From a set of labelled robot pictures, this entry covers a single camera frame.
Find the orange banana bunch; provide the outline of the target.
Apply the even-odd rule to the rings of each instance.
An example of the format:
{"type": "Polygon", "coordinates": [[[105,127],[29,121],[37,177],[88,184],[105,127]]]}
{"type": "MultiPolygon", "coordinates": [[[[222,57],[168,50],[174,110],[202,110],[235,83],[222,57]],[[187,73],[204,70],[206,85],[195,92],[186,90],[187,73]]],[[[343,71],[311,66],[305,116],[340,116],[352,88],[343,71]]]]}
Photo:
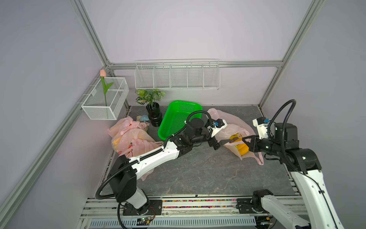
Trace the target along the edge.
{"type": "Polygon", "coordinates": [[[247,154],[249,152],[249,147],[246,144],[234,145],[233,153],[239,157],[247,154]]]}

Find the plain pink plastic bag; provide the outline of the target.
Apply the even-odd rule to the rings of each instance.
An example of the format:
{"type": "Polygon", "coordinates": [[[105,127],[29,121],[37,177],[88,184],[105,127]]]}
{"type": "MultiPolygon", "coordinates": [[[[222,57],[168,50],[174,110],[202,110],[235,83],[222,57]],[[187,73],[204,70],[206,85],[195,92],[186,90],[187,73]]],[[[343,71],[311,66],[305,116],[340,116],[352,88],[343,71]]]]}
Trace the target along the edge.
{"type": "Polygon", "coordinates": [[[250,151],[249,147],[241,140],[243,137],[255,135],[255,132],[250,125],[235,115],[217,110],[215,108],[210,108],[208,113],[212,119],[222,119],[227,123],[227,127],[220,130],[214,136],[218,142],[222,140],[234,140],[233,142],[224,144],[224,147],[239,157],[240,160],[252,157],[256,160],[258,165],[264,165],[264,157],[262,156],[262,153],[259,152],[255,154],[254,152],[250,151]]]}

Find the pink peach printed bag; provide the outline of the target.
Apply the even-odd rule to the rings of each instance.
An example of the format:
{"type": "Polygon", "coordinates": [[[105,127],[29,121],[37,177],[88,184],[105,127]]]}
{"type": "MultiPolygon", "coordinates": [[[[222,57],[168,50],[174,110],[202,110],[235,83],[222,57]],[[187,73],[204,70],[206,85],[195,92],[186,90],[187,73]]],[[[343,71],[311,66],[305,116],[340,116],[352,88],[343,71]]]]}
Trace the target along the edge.
{"type": "Polygon", "coordinates": [[[157,149],[163,144],[162,141],[155,141],[152,138],[124,138],[114,146],[116,152],[127,158],[136,157],[157,149]]]}

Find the yellow banana bunch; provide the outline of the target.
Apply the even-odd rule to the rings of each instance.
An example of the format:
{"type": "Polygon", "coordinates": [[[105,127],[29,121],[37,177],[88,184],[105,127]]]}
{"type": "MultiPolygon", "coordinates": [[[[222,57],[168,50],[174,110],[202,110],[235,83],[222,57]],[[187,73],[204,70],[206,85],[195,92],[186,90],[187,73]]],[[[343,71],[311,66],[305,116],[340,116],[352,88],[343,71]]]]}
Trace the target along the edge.
{"type": "Polygon", "coordinates": [[[241,141],[242,139],[242,135],[240,133],[234,134],[230,137],[230,142],[237,142],[237,141],[241,141]]]}

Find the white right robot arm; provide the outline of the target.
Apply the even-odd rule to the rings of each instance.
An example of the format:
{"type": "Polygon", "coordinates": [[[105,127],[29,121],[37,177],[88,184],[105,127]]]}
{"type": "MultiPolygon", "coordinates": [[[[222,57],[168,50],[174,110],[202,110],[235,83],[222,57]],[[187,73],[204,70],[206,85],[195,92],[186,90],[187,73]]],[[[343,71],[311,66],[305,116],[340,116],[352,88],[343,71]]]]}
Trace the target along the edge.
{"type": "Polygon", "coordinates": [[[250,151],[265,152],[273,159],[279,159],[295,182],[309,219],[305,220],[298,216],[267,189],[254,191],[249,203],[239,201],[236,206],[238,209],[250,207],[255,213],[268,213],[287,229],[343,228],[327,192],[318,157],[310,149],[299,148],[295,125],[275,124],[273,139],[251,135],[235,137],[231,142],[245,143],[250,151]]]}

